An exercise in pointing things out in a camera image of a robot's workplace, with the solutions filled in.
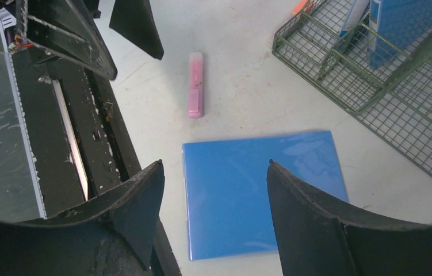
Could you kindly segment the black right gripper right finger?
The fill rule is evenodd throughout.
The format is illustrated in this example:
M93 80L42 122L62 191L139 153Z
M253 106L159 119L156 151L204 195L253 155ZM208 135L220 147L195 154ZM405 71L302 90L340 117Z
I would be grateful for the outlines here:
M432 275L432 224L358 208L276 162L267 191L284 275Z

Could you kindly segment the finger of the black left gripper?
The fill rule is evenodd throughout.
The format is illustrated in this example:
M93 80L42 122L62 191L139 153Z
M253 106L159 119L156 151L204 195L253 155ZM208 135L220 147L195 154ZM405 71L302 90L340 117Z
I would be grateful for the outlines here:
M116 0L109 27L154 59L164 55L149 0Z
M0 1L17 20L16 32L30 44L109 80L117 68L84 1Z

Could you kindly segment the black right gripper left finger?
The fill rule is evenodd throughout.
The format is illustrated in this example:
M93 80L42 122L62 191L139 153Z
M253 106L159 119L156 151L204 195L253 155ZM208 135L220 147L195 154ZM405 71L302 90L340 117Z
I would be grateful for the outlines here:
M55 217L0 221L0 275L152 275L164 186L157 160Z

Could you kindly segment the blue folder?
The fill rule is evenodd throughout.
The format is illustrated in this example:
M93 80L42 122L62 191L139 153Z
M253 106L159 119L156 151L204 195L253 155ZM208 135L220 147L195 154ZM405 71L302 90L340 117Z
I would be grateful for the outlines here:
M349 199L330 131L185 143L182 160L191 261L277 250L266 183L270 161Z
M369 65L379 68L432 28L432 0L370 1Z
M343 37L357 26L362 16L369 9L369 0L354 0L342 24L339 36Z

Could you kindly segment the pink highlighter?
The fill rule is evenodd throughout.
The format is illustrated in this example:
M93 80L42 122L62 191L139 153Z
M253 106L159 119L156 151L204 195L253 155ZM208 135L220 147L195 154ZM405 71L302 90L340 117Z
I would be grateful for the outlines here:
M189 56L188 116L200 118L204 114L204 56L193 52Z

